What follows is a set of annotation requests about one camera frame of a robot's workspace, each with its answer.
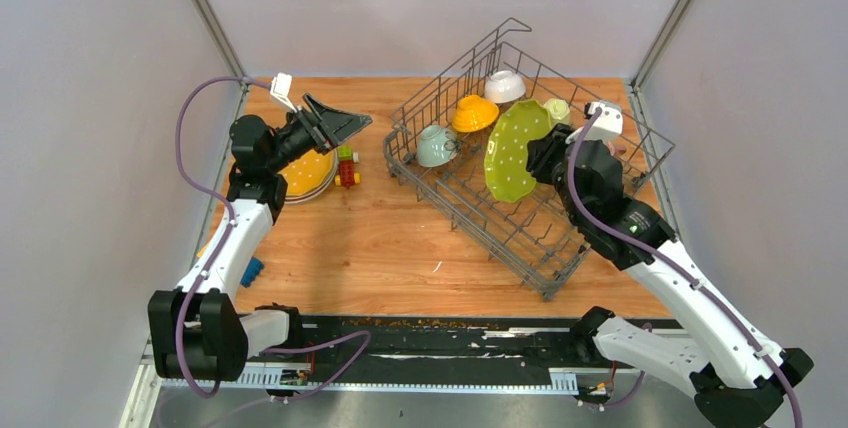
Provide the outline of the pale yellow mug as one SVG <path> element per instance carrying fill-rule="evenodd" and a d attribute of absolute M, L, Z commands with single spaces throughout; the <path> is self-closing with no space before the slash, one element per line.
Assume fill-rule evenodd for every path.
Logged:
<path fill-rule="evenodd" d="M 571 107 L 568 102 L 560 98 L 549 98 L 542 104 L 547 112 L 551 127 L 557 125 L 571 125 Z"/>

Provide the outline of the green polka dot plate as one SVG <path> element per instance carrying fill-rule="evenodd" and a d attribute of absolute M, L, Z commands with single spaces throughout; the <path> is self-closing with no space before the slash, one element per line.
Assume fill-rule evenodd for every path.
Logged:
<path fill-rule="evenodd" d="M 498 119 L 484 153 L 484 179 L 492 197 L 517 203 L 530 195 L 537 182 L 529 174 L 528 143 L 549 133 L 548 112 L 536 100 L 514 102 Z"/>

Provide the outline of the white bowl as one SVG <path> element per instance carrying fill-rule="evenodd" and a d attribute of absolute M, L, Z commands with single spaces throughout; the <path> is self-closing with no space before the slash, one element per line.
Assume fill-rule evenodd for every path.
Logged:
<path fill-rule="evenodd" d="M 516 101 L 525 93 L 526 86 L 522 77 L 510 70 L 492 73 L 484 83 L 484 98 L 495 104 Z"/>

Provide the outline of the yellow bowl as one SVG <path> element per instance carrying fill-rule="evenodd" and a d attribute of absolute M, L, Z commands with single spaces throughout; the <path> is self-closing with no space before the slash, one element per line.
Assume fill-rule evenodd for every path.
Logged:
<path fill-rule="evenodd" d="M 451 126 L 461 133 L 478 132 L 494 123 L 499 114 L 494 102 L 479 95 L 468 95 L 458 101 Z"/>

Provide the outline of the pale green bowl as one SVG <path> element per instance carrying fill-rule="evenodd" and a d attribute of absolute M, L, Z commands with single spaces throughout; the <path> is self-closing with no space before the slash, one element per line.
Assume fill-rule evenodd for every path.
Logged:
<path fill-rule="evenodd" d="M 416 161 L 424 168 L 435 168 L 452 161 L 460 151 L 460 140 L 449 127 L 430 125 L 418 139 Z"/>

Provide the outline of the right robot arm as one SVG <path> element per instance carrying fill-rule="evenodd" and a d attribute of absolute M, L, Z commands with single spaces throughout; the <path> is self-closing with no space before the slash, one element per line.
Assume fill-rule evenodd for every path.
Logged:
<path fill-rule="evenodd" d="M 795 389 L 813 360 L 780 346 L 732 306 L 667 221 L 625 193 L 622 164 L 604 143 L 558 125 L 529 142 L 526 168 L 555 189 L 590 247 L 646 287 L 689 335 L 677 342 L 597 306 L 574 325 L 577 361 L 605 358 L 651 375 L 690 397 L 716 427 L 761 427 L 783 404 L 803 425 Z"/>

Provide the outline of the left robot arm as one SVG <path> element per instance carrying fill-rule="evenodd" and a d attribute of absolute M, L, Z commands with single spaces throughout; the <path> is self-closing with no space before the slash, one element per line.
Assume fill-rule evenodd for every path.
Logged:
<path fill-rule="evenodd" d="M 298 359 L 306 334 L 294 308 L 263 306 L 242 315 L 233 297 L 249 262 L 284 206 L 282 171 L 307 154 L 328 154 L 371 124 L 365 114 L 331 108 L 310 94 L 274 128 L 243 115 L 229 128 L 233 165 L 221 196 L 225 212 L 203 254 L 148 307 L 153 361 L 165 379 L 237 380 L 249 358 L 270 349 Z"/>

